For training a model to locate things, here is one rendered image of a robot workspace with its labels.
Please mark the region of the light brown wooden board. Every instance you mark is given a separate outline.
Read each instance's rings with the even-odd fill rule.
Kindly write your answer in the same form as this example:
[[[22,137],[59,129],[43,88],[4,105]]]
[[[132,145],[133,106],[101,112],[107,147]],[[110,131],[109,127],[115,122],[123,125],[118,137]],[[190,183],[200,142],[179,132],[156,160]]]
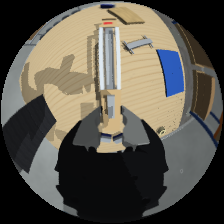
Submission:
[[[145,23],[145,21],[141,17],[139,17],[136,13],[134,13],[127,7],[109,8],[108,11],[118,17],[126,25]]]

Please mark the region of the beige roll of tape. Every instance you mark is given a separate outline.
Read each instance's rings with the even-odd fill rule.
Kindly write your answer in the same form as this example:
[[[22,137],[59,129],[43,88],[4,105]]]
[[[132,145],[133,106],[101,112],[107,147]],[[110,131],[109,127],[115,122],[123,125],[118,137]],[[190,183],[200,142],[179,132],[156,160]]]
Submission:
[[[164,127],[161,127],[161,128],[158,130],[158,134],[159,134],[160,136],[162,136],[163,134],[165,134],[165,132],[166,132],[166,130],[165,130]]]

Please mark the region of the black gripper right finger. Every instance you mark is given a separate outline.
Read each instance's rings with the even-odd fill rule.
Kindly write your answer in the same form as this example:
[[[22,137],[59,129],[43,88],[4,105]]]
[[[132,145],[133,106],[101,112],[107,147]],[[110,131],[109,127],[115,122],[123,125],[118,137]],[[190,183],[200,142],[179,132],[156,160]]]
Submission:
[[[125,125],[122,134],[122,145],[133,147],[133,151],[144,152],[155,157],[161,164],[163,172],[169,170],[163,143],[157,133],[129,109],[120,106],[122,123]]]

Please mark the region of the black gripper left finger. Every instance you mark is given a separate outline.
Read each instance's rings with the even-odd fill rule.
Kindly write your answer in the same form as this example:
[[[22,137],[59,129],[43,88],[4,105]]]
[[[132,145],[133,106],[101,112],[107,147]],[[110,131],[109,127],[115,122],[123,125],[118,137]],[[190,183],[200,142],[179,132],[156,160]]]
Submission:
[[[97,151],[101,139],[97,126],[101,123],[100,116],[102,114],[103,106],[99,106],[85,118],[79,120],[67,133],[59,148],[55,171],[59,172],[63,161],[72,154],[88,151],[88,148],[91,146],[95,147]]]

